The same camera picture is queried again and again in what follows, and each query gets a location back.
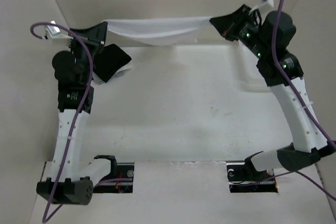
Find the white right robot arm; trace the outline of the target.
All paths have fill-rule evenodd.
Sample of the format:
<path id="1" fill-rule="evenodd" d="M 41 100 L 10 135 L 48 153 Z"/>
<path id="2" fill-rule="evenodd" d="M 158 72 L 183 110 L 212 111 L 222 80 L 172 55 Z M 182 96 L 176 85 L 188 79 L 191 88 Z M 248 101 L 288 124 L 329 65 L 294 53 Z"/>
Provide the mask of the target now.
<path id="1" fill-rule="evenodd" d="M 269 12 L 263 22 L 258 22 L 257 16 L 258 10 L 242 5 L 229 15 L 209 21 L 223 38 L 240 41 L 257 57 L 256 67 L 278 100 L 290 128 L 290 145 L 245 159 L 243 172 L 251 180 L 273 168 L 296 172 L 335 153 L 335 141 L 318 125 L 301 65 L 287 50 L 296 33 L 292 18 L 282 11 Z"/>

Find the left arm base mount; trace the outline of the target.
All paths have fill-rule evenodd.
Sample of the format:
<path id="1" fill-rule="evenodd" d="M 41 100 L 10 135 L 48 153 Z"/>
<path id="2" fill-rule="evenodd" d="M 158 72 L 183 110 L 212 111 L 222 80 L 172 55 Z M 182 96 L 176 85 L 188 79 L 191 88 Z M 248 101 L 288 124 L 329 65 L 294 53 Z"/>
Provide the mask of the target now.
<path id="1" fill-rule="evenodd" d="M 109 173 L 94 187 L 95 194 L 129 194 L 133 192 L 134 163 L 118 163 L 113 155 L 97 155 L 95 159 L 110 162 Z"/>

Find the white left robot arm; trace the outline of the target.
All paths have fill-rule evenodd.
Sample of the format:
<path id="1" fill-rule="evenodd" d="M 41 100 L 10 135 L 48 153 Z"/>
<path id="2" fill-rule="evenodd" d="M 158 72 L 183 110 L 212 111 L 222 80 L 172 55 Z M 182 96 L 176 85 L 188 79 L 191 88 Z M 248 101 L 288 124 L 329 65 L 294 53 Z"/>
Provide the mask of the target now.
<path id="1" fill-rule="evenodd" d="M 80 151 L 86 122 L 91 112 L 94 88 L 91 86 L 93 58 L 103 50 L 107 23 L 87 29 L 66 29 L 69 50 L 52 59 L 58 81 L 58 135 L 50 173 L 37 184 L 37 194 L 52 204 L 87 205 L 94 188 L 103 179 L 118 175 L 112 155 L 98 155 L 80 168 Z"/>

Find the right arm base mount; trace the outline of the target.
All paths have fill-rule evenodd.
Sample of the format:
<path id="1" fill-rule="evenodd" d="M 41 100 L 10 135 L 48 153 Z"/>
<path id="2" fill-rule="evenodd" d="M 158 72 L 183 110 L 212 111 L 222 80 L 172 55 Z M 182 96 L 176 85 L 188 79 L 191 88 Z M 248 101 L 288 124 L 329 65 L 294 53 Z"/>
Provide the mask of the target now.
<path id="1" fill-rule="evenodd" d="M 227 179 L 231 193 L 277 193 L 277 182 L 274 178 L 264 181 L 275 175 L 273 169 L 262 172 L 256 171 L 245 161 L 227 161 Z"/>

